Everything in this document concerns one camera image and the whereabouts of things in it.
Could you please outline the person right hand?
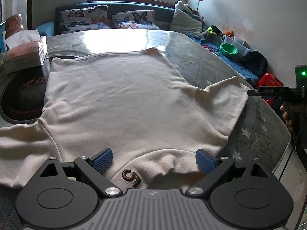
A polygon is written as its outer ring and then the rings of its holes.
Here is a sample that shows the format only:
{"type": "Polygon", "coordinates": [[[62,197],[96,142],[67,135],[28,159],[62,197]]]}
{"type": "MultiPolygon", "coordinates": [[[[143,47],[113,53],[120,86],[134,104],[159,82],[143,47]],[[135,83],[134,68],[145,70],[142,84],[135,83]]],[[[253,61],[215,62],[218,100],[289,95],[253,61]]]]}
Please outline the person right hand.
{"type": "Polygon", "coordinates": [[[283,120],[285,121],[287,129],[290,133],[292,133],[293,132],[292,111],[290,108],[286,108],[283,105],[281,106],[281,111],[283,112],[283,120]]]}

